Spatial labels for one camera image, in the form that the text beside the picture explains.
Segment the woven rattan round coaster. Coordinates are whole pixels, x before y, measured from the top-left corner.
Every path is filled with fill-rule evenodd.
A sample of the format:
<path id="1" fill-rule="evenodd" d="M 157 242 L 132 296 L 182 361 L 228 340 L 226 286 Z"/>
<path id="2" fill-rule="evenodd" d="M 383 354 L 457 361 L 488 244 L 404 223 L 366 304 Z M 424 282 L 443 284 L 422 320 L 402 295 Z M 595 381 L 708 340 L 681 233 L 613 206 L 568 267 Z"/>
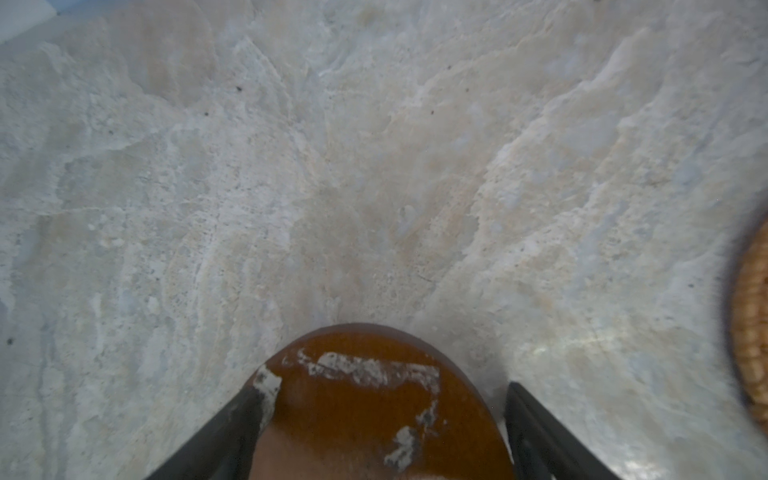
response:
<path id="1" fill-rule="evenodd" d="M 733 356 L 750 414 L 767 434 L 767 221 L 742 258 L 731 309 Z"/>

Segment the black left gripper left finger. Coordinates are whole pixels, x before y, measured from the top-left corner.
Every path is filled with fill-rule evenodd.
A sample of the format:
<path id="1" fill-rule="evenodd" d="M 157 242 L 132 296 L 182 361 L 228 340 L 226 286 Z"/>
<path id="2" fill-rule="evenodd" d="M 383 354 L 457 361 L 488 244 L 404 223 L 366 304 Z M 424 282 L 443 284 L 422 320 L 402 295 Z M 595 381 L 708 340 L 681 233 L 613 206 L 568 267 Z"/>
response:
<path id="1" fill-rule="evenodd" d="M 263 402 L 261 392 L 243 388 L 149 477 L 248 478 L 263 418 Z"/>

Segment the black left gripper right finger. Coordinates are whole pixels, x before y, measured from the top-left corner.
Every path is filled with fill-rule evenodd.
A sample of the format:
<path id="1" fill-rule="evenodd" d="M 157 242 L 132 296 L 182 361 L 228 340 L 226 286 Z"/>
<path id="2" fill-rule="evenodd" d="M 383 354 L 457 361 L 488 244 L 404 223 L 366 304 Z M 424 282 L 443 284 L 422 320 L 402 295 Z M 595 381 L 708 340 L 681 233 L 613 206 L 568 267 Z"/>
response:
<path id="1" fill-rule="evenodd" d="M 518 382 L 507 388 L 505 426 L 518 479 L 619 480 Z"/>

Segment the dark glossy wooden round coaster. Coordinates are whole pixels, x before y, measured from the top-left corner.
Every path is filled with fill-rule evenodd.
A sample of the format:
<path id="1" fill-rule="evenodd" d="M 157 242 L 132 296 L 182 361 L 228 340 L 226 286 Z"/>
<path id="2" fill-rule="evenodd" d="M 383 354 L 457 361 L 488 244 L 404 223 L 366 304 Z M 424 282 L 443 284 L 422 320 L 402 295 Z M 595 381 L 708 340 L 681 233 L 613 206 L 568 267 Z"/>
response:
<path id="1" fill-rule="evenodd" d="M 496 418 L 469 378 L 391 327 L 344 324 L 266 361 L 280 381 L 253 479 L 511 479 Z"/>

